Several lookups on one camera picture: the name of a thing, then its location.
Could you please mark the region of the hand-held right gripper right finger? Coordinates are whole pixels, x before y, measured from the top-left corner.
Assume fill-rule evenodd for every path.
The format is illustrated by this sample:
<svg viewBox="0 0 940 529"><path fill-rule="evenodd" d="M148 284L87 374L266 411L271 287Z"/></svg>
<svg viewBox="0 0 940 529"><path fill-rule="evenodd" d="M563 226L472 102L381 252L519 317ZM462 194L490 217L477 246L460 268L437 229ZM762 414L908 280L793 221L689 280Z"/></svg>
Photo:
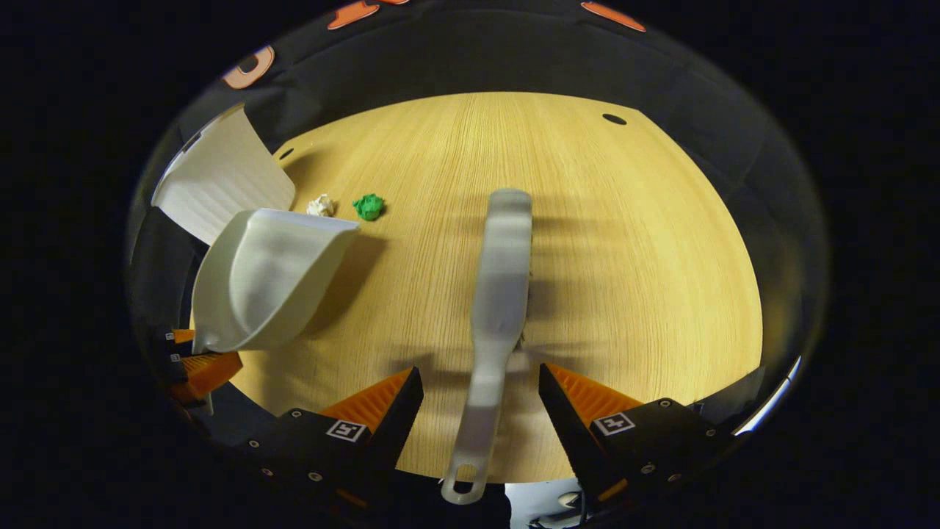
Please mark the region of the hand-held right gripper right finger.
<svg viewBox="0 0 940 529"><path fill-rule="evenodd" d="M724 432L668 397L640 402L555 364L540 365L538 395L599 508L658 500L724 456Z"/></svg>

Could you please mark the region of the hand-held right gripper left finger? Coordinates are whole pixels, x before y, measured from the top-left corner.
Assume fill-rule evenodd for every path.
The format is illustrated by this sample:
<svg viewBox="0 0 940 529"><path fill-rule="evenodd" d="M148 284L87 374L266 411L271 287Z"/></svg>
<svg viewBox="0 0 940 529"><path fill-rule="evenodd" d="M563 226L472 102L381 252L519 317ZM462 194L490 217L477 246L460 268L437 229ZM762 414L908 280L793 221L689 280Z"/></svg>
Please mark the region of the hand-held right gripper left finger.
<svg viewBox="0 0 940 529"><path fill-rule="evenodd" d="M320 505L378 508L423 396L412 366L321 411L290 409L248 437L246 458Z"/></svg>

